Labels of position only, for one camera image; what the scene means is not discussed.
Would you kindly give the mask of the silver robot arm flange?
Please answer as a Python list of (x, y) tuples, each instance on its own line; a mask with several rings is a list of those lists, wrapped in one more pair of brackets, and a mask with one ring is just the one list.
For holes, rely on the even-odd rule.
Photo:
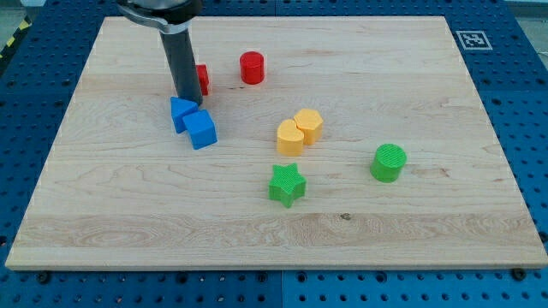
[(128, 20), (159, 30), (163, 34), (181, 33), (203, 9), (202, 0), (116, 0)]

